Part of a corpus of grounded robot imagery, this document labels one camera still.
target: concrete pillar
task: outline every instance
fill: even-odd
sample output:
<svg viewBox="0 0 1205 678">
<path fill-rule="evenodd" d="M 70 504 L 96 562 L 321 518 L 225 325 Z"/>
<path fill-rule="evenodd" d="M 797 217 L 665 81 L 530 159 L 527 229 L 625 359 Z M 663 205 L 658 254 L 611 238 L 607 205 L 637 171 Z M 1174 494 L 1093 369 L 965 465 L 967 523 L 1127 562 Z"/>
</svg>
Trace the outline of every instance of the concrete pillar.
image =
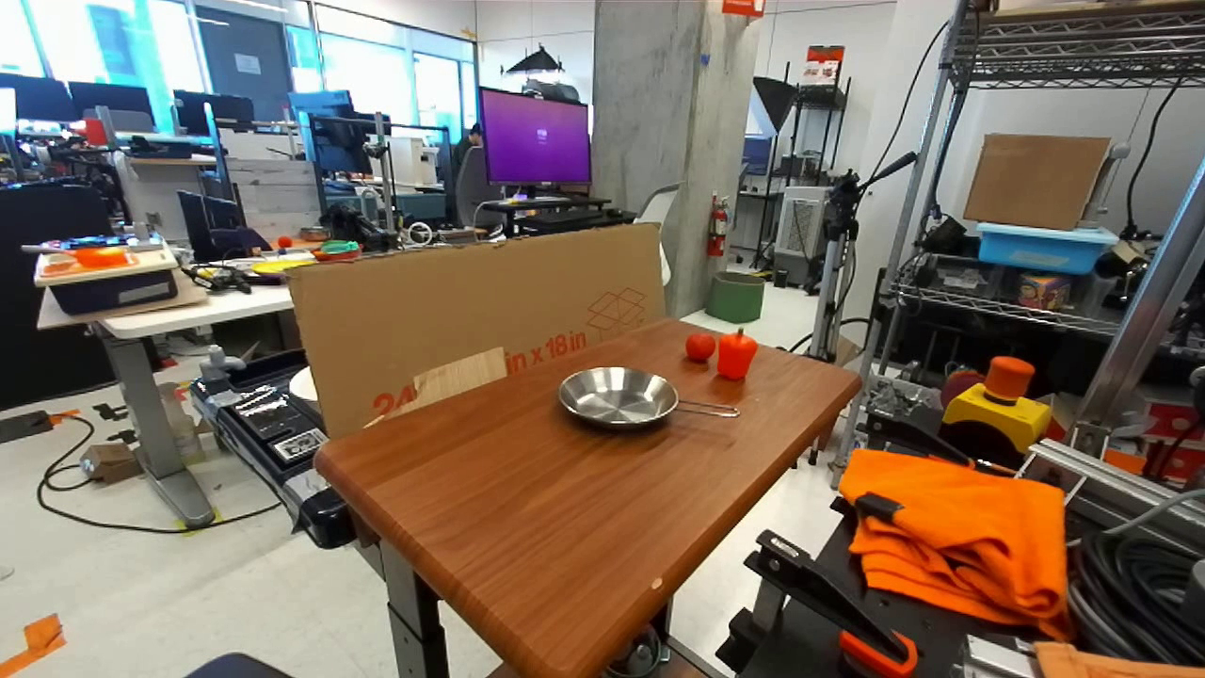
<svg viewBox="0 0 1205 678">
<path fill-rule="evenodd" d="M 753 92 L 755 20 L 724 0 L 599 0 L 593 38 L 593 190 L 640 212 L 679 185 L 665 217 L 671 311 L 709 295 L 712 195 L 735 204 Z"/>
</svg>

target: door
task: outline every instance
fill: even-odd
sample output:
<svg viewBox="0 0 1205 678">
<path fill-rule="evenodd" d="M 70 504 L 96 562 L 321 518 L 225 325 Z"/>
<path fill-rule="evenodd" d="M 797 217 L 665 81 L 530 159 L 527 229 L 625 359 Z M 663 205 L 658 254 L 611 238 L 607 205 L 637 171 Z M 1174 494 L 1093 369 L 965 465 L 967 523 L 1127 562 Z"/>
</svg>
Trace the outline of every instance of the door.
<svg viewBox="0 0 1205 678">
<path fill-rule="evenodd" d="M 288 104 L 288 57 L 277 22 L 197 7 L 215 92 L 254 102 L 254 119 L 282 119 Z"/>
</svg>

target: lamp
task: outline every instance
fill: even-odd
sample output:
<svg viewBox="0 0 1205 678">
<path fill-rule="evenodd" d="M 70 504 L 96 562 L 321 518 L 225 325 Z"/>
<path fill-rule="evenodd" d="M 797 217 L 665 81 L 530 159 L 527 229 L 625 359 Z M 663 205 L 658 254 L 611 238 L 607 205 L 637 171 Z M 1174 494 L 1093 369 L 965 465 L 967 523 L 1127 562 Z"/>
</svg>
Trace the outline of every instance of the lamp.
<svg viewBox="0 0 1205 678">
<path fill-rule="evenodd" d="M 764 13 L 764 0 L 724 0 L 724 13 L 760 20 Z"/>
<path fill-rule="evenodd" d="M 559 60 L 551 57 L 551 50 L 533 50 L 527 52 L 519 65 L 505 67 L 505 72 L 563 72 Z"/>
</svg>

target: wooden table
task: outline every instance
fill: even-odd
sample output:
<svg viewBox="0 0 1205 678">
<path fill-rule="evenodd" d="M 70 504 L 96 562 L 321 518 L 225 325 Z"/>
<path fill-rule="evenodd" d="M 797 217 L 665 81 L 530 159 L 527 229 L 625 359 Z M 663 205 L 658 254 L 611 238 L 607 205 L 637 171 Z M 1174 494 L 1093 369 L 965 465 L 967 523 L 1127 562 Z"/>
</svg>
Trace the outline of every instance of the wooden table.
<svg viewBox="0 0 1205 678">
<path fill-rule="evenodd" d="M 315 458 L 395 556 L 400 659 L 420 652 L 404 674 L 443 674 L 431 596 L 514 674 L 599 674 L 858 391 L 850 372 L 766 347 L 745 384 L 716 380 L 682 362 L 690 332 L 658 318 Z M 653 369 L 682 397 L 735 404 L 736 419 L 589 428 L 557 406 L 557 380 L 582 366 Z"/>
</svg>

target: orange cloth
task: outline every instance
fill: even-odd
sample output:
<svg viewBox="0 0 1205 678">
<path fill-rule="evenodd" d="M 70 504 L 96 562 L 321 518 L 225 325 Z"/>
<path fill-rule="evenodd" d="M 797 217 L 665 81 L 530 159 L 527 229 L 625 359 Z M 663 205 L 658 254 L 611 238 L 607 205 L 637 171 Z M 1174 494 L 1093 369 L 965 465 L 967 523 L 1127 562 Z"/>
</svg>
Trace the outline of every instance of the orange cloth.
<svg viewBox="0 0 1205 678">
<path fill-rule="evenodd" d="M 858 449 L 840 494 L 862 513 L 850 553 L 862 556 L 874 591 L 1065 639 L 1065 533 L 1054 484 Z"/>
<path fill-rule="evenodd" d="M 63 644 L 67 644 L 67 639 L 63 639 L 58 617 L 55 617 L 55 612 L 36 617 L 32 626 L 27 626 L 27 652 L 2 659 L 2 664 L 0 664 L 0 678 L 12 678 L 12 674 L 17 674 L 17 669 L 32 665 L 41 656 L 47 656 L 47 652 L 55 652 L 55 649 L 63 649 Z"/>
</svg>

